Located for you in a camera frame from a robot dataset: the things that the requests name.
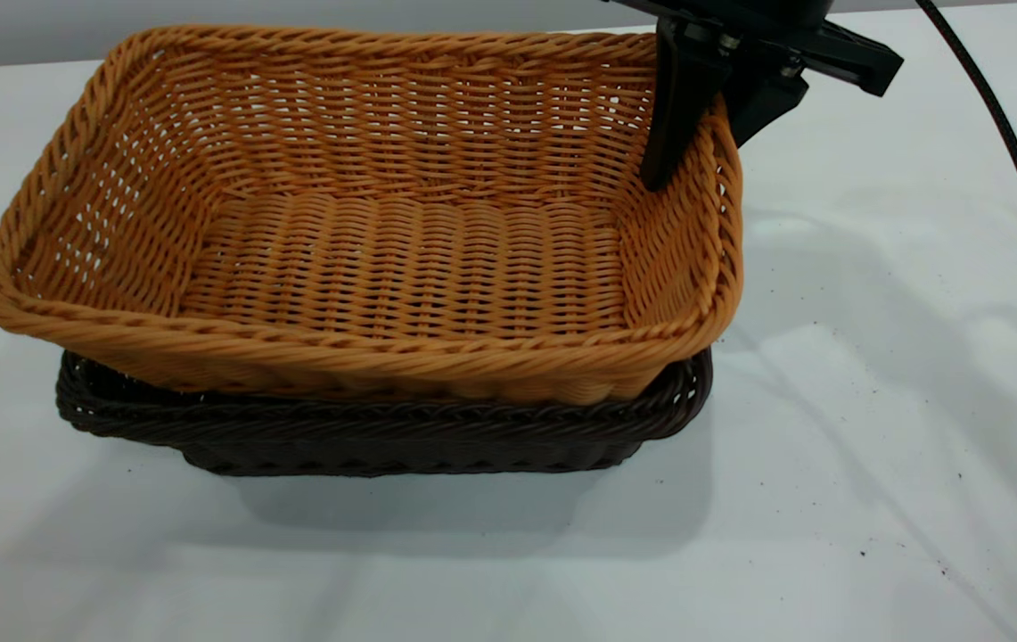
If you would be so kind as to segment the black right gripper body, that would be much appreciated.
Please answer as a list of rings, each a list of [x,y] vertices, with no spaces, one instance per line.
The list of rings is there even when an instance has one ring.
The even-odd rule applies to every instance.
[[[873,96],[887,93],[903,64],[895,50],[831,23],[832,1],[622,1],[682,30],[692,40],[721,41],[721,48],[761,45],[781,50],[827,77]]]

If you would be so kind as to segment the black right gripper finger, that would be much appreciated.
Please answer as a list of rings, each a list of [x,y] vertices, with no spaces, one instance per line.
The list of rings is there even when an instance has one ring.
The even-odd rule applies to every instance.
[[[652,121],[640,162],[640,179],[651,192],[670,183],[697,122],[728,78],[728,53],[719,33],[682,18],[660,18],[655,36]]]
[[[726,110],[741,149],[765,127],[797,109],[807,94],[802,68],[734,70],[726,82]]]

